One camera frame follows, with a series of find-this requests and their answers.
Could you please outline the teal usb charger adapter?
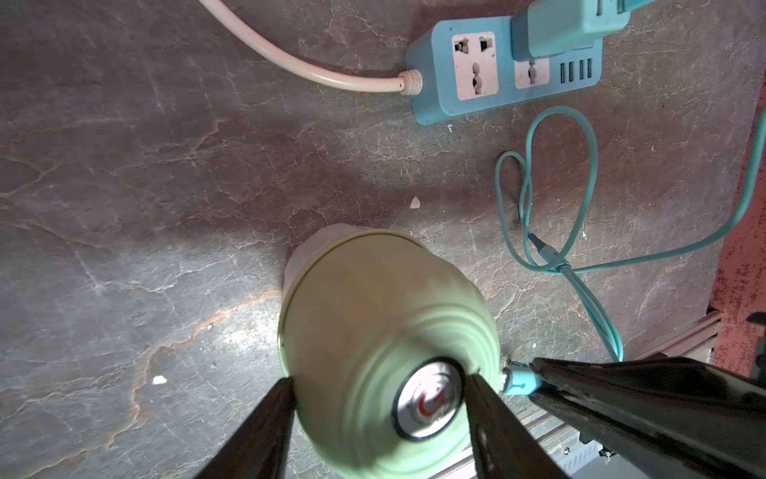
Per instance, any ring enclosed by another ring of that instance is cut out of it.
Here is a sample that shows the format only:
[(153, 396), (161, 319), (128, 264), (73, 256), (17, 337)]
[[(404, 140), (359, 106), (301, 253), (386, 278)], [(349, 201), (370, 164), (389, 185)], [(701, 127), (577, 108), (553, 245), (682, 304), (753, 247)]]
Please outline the teal usb charger adapter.
[(627, 1), (534, 1), (511, 19), (512, 55), (528, 61), (584, 48), (628, 22)]

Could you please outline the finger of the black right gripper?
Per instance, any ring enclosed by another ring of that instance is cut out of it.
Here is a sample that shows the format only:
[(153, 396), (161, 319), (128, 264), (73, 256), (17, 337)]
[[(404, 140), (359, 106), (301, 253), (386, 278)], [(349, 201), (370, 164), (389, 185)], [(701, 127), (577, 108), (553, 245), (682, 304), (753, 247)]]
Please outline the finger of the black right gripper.
[(684, 357), (536, 358), (530, 399), (651, 478), (762, 478), (765, 389)]

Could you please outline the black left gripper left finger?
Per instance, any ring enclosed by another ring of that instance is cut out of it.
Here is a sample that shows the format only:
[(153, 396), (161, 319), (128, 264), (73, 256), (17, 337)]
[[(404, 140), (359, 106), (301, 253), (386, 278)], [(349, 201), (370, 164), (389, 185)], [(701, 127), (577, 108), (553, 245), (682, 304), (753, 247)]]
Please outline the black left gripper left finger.
[(203, 478), (281, 479), (295, 417), (293, 379), (279, 379), (219, 452), (195, 475)]

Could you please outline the green meat grinder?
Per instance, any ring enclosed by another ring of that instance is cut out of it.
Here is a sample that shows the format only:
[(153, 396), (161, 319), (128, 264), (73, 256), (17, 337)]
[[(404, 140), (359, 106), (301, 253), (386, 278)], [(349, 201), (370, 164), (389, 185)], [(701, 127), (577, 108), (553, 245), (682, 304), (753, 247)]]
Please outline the green meat grinder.
[(298, 419), (344, 478), (428, 478), (470, 445), (468, 378), (503, 383), (496, 321), (407, 235), (335, 224), (289, 258), (278, 351)]

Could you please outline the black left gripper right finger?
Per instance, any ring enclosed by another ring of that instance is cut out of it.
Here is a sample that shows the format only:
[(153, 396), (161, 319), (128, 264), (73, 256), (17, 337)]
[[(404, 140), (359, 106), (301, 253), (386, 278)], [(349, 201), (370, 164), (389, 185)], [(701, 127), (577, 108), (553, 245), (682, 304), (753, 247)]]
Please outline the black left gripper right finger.
[(465, 405), (479, 478), (567, 476), (481, 375), (467, 377)]

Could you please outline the teal power strip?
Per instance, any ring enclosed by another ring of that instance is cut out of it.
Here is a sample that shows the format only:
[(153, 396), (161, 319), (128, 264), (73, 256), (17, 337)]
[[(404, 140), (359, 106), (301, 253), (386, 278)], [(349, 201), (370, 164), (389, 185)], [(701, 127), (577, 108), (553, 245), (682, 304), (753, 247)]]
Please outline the teal power strip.
[(517, 61), (509, 16), (445, 20), (407, 48), (405, 65), (422, 76), (411, 104), (417, 123), (429, 126), (590, 88), (602, 76), (602, 41)]

